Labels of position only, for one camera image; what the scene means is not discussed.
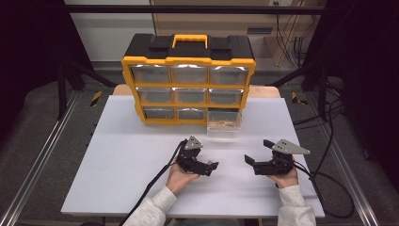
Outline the set of clear organizer bins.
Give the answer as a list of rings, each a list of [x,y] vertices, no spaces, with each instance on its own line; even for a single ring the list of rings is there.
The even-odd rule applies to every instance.
[[[248,67],[136,64],[130,70],[136,113],[145,122],[205,123],[246,102]]]

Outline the yellow black organizer case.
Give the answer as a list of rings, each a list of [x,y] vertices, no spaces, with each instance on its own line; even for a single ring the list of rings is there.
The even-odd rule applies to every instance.
[[[254,58],[249,39],[246,36],[211,37],[209,35],[178,34],[155,36],[153,34],[136,34],[121,60],[123,77],[130,90],[133,78],[130,67],[136,64],[175,65],[196,64],[200,66],[244,66],[249,68],[247,77],[246,102],[249,92],[249,80],[255,72]],[[155,124],[183,124],[167,121],[145,122]]]

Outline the person's right hand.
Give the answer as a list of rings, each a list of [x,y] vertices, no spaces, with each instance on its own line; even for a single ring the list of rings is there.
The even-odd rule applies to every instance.
[[[288,186],[298,185],[298,176],[295,168],[292,168],[287,174],[284,175],[268,175],[268,178],[273,180],[278,188],[285,188]]]

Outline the black metal stand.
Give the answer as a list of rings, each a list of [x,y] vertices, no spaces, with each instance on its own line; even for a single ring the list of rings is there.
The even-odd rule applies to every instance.
[[[279,88],[287,82],[304,75],[305,78],[301,84],[304,91],[312,91],[315,86],[318,86],[318,103],[317,111],[321,118],[327,120],[326,111],[326,95],[327,95],[327,71],[324,63],[321,61],[313,60],[310,63],[302,66],[301,68],[285,75],[281,79],[270,84],[271,87]]]
[[[82,90],[86,83],[83,81],[81,75],[85,74],[101,84],[110,88],[115,88],[118,84],[114,83],[96,72],[93,69],[85,67],[75,61],[61,61],[57,67],[57,88],[58,88],[58,119],[66,115],[67,104],[67,91],[66,82],[69,82],[74,90]]]

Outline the black horizontal bar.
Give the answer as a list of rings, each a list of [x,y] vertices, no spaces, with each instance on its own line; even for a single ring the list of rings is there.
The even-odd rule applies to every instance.
[[[322,15],[320,7],[239,7],[239,6],[121,6],[121,5],[66,5],[71,13],[197,13],[197,14],[294,14]]]

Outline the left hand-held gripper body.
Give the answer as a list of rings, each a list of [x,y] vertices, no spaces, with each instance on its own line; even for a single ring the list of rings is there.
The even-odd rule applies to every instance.
[[[176,158],[176,163],[186,172],[196,173],[198,175],[204,175],[207,169],[210,167],[197,160],[202,143],[194,136],[190,136],[189,139],[184,141],[184,144],[179,150]]]

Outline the aluminium floor rail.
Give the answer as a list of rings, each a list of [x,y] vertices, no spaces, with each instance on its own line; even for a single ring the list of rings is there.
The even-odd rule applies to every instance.
[[[346,189],[350,197],[353,199],[353,203],[358,212],[358,215],[364,226],[380,226],[375,212],[369,204],[360,184],[350,168],[348,162],[343,156],[341,149],[333,137],[333,126],[331,125],[332,120],[322,124],[322,131],[325,140],[330,143],[328,150],[334,159],[336,167],[343,178]]]
[[[24,182],[20,186],[17,194],[14,196],[12,202],[8,206],[4,215],[0,217],[0,226],[14,226],[17,222],[19,215],[22,213],[24,206],[31,195],[36,182],[39,180],[40,175],[46,166],[62,132],[76,107],[76,103],[81,96],[81,91],[73,91],[67,103],[66,112],[56,121],[50,135],[44,142],[38,156],[35,159],[30,171],[24,178]]]

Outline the black curtain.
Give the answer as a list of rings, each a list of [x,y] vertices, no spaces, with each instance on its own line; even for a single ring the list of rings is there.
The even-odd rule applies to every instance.
[[[343,80],[343,103],[364,149],[399,189],[399,0],[327,0],[309,57],[333,30],[324,66]]]
[[[10,132],[27,93],[56,81],[61,54],[39,29],[39,18],[64,53],[92,67],[71,14],[40,10],[43,5],[64,4],[65,0],[0,0],[0,140]]]

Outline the person's left hand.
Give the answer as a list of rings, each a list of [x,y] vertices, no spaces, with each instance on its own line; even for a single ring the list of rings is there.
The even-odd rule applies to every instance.
[[[170,167],[166,187],[177,196],[185,187],[200,176],[196,173],[187,173],[178,164]]]

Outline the clear plastic drawer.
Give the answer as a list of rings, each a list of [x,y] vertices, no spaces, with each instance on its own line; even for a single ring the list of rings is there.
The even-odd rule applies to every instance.
[[[215,120],[240,121],[238,127],[208,127],[207,136],[214,138],[237,137],[241,131],[241,113],[233,108],[210,108],[207,112],[207,122]]]

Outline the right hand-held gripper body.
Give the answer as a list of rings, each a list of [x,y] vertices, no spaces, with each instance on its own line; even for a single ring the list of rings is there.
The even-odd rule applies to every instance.
[[[284,175],[294,166],[294,154],[310,154],[311,151],[302,148],[293,142],[281,139],[275,143],[272,150],[272,159],[256,162],[252,166],[256,175]]]

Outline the pile of small brown parts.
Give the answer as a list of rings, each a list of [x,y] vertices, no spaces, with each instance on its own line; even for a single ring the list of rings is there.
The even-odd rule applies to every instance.
[[[208,127],[238,127],[240,125],[240,121],[230,121],[230,120],[215,120],[208,121]]]

